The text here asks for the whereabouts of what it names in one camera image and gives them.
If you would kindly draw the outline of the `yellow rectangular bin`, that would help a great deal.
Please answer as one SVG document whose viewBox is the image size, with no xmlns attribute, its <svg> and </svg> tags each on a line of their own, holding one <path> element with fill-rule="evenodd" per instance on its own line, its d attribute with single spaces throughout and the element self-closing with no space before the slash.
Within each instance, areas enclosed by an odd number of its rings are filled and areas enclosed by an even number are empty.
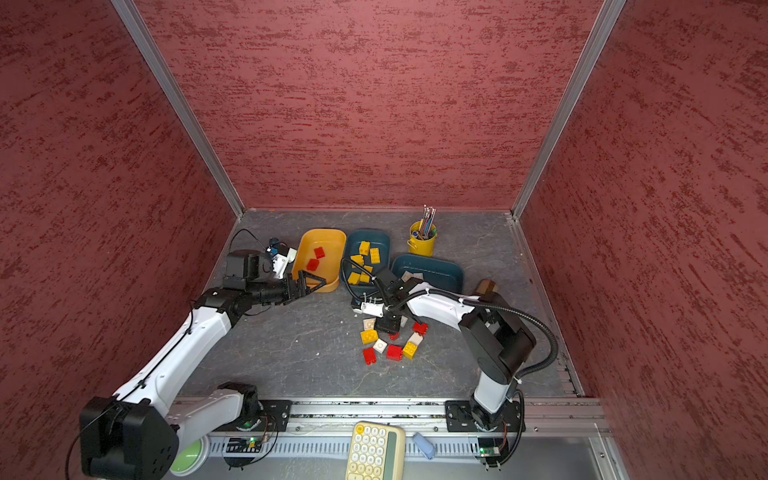
<svg viewBox="0 0 768 480">
<path fill-rule="evenodd" d="M 339 272 L 341 267 L 342 254 L 345 250 L 347 236 L 338 229 L 311 229 L 301 238 L 298 253 L 293 264 L 292 274 L 296 278 L 299 270 L 305 270 L 308 262 L 315 258 L 314 249 L 322 247 L 326 256 L 319 261 L 319 267 L 312 272 L 327 280 L 319 293 L 330 293 L 335 291 L 340 283 Z"/>
</svg>

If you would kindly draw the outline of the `white long lego bottom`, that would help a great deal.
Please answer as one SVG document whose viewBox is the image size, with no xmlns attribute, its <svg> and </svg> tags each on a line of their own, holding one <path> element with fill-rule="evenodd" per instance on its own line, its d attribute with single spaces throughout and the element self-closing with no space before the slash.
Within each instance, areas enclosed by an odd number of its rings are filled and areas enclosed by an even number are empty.
<svg viewBox="0 0 768 480">
<path fill-rule="evenodd" d="M 419 280 L 423 280 L 424 279 L 422 273 L 412 273 L 412 272 L 409 272 L 409 271 L 405 271 L 402 274 L 402 276 L 401 276 L 401 280 L 403 282 L 407 282 L 408 280 L 410 280 L 412 278 L 419 279 Z"/>
</svg>

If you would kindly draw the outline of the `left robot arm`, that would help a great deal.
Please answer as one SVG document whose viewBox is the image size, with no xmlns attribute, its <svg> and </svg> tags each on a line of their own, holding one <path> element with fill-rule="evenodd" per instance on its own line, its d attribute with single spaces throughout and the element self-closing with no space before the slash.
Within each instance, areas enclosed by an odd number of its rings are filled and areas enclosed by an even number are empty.
<svg viewBox="0 0 768 480">
<path fill-rule="evenodd" d="M 255 305 L 287 305 L 326 281 L 301 270 L 279 273 L 269 253 L 236 250 L 226 257 L 220 286 L 194 301 L 189 315 L 158 353 L 109 397 L 81 410 L 78 450 L 85 475 L 101 479 L 160 479 L 177 454 L 222 425 L 250 431 L 267 418 L 256 387 L 226 382 L 191 407 L 172 412 L 181 388 L 207 353 Z"/>
</svg>

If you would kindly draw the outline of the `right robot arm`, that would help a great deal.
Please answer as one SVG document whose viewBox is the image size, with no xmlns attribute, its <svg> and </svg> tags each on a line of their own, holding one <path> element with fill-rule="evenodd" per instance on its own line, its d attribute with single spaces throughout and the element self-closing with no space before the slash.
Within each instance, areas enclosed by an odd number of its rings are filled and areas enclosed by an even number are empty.
<svg viewBox="0 0 768 480">
<path fill-rule="evenodd" d="M 484 431 L 502 422 L 510 395 L 521 380 L 554 363 L 559 344 L 536 317 L 513 308 L 491 286 L 479 296 L 437 288 L 418 278 L 404 281 L 389 270 L 373 277 L 377 292 L 360 301 L 360 310 L 376 318 L 375 328 L 395 334 L 406 317 L 422 325 L 433 320 L 459 331 L 481 374 L 469 400 L 470 415 Z"/>
</svg>

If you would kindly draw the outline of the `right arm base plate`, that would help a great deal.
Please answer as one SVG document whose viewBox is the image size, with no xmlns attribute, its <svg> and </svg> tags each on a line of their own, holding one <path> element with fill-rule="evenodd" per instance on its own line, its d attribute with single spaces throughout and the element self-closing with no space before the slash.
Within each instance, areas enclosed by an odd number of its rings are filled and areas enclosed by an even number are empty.
<svg viewBox="0 0 768 480">
<path fill-rule="evenodd" d="M 448 400 L 444 406 L 449 432 L 526 431 L 519 401 L 505 401 L 495 413 L 489 413 L 474 399 Z"/>
</svg>

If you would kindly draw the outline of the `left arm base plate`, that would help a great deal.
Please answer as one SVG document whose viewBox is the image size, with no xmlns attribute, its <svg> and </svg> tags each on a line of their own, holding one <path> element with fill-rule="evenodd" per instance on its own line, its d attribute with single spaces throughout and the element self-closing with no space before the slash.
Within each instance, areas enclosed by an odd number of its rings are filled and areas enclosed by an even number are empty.
<svg viewBox="0 0 768 480">
<path fill-rule="evenodd" d="M 235 428 L 244 432 L 284 432 L 292 406 L 290 400 L 247 400 L 234 421 Z"/>
</svg>

